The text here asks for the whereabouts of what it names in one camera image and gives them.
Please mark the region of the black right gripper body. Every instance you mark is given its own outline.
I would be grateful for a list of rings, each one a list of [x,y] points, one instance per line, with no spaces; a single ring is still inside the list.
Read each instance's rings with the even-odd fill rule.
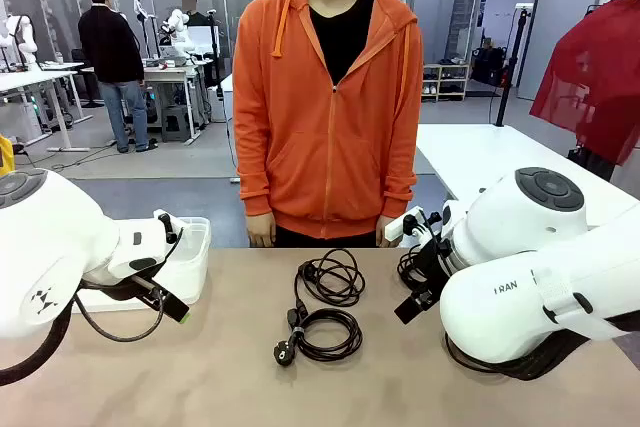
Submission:
[[[419,295],[428,294],[430,298],[439,298],[452,275],[447,264],[447,257],[451,254],[448,240],[441,240],[438,235],[429,240],[420,249],[413,267],[422,276],[417,285],[412,288]]]

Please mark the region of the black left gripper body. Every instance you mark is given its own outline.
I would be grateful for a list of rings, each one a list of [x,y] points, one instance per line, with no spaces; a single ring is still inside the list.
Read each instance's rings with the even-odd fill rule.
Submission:
[[[116,301],[139,298],[151,291],[151,278],[148,275],[132,275],[121,279],[114,285],[106,285],[88,278],[82,278],[82,288],[97,290]]]

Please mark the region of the person's left hand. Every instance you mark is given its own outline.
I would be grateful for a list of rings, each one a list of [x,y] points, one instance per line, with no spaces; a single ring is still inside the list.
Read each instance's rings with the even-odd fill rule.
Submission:
[[[376,224],[376,245],[379,248],[396,248],[402,241],[401,237],[396,238],[393,241],[389,241],[386,235],[386,226],[394,221],[392,217],[386,217],[381,215]]]

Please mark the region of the person's right hand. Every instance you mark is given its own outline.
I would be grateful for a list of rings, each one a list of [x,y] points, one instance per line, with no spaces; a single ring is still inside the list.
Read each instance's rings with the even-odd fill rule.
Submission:
[[[251,247],[271,248],[274,246],[276,242],[276,222],[271,212],[247,216],[246,228]]]

